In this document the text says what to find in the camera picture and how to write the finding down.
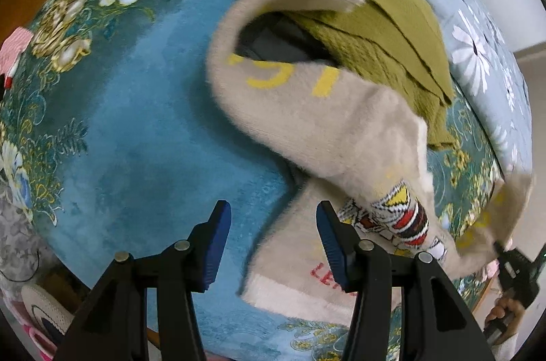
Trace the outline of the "person's right hand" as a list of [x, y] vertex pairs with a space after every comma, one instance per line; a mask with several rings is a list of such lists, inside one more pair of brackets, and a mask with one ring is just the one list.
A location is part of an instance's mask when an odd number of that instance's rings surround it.
[[520, 301], [504, 295], [498, 298], [485, 318], [485, 329], [492, 328], [497, 337], [492, 340], [494, 345], [503, 344], [518, 333], [526, 309]]

